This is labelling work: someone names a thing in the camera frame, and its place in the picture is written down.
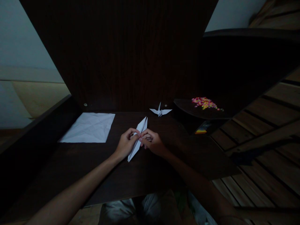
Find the right hand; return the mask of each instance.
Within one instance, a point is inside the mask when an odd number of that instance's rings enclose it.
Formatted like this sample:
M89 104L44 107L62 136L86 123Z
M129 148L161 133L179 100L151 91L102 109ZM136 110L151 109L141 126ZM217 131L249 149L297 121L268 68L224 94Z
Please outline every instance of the right hand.
M164 146L158 133L155 133L152 130L146 129L142 132L139 141L142 142L142 145L149 148L151 152L162 158L165 158L170 154L170 151Z

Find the dark wooden desk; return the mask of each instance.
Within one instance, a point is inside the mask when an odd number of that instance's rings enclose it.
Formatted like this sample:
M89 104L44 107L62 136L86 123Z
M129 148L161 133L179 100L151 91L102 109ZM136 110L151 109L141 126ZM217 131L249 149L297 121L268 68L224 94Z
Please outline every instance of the dark wooden desk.
M172 113L162 117L152 112L115 114L106 143L58 143L46 165L6 213L4 220L30 218L51 198L108 158L117 147L120 135L129 127L135 128L145 116L148 116L148 128L158 132L172 152L208 179L239 173L209 137L189 136ZM125 159L106 177L86 206L182 185L182 179L166 161L141 148L130 162Z

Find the finger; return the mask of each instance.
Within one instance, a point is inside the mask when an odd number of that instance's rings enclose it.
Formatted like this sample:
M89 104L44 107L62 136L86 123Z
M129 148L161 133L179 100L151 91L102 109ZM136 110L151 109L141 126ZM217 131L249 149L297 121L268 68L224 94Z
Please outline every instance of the finger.
M129 128L124 134L125 134L125 136L129 139L131 133L137 133L137 134L140 134L140 132L139 132L137 129L134 129L134 128Z
M130 140L130 142L133 142L135 143L138 139L139 139L140 135L139 134L136 134L132 137L132 139Z
M150 147L151 145L152 145L152 143L151 142L149 142L149 141L147 141L146 139L144 139L144 138L139 138L139 141L140 142L142 142L145 146L147 146L147 147Z
M145 134L150 134L152 137L155 135L155 132L153 132L152 130L149 130L148 128L146 130L144 130L141 133L141 137L143 137Z
M142 138L151 138L151 135L150 134L145 134Z

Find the white paper sheet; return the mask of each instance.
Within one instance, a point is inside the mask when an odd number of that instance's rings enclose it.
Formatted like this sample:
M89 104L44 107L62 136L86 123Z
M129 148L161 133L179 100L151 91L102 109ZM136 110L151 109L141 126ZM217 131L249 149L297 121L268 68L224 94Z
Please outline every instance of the white paper sheet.
M168 112L172 111L171 109L160 110L160 104L159 104L158 110L150 109L152 112L154 112L155 114L157 114L159 117L162 116L162 115L166 115Z
M138 125L137 125L137 130L139 132L143 132L144 130L147 129L147 124L148 124L148 118L145 117ZM130 161L134 155L138 152L138 150L140 149L141 146L141 142L139 140L137 140L133 146L133 149L131 151L131 153L128 155L128 161Z
M59 142L105 143L115 114L84 112Z

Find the white paper crane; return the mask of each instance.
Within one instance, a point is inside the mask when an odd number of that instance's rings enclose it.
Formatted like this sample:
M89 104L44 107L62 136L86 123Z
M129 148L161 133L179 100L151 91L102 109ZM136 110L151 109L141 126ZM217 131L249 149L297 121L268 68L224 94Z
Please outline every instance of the white paper crane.
M171 109L160 110L160 104L159 104L158 110L150 109L152 112L154 112L155 114L157 114L159 117L162 116L162 115L166 115L168 112L172 111Z

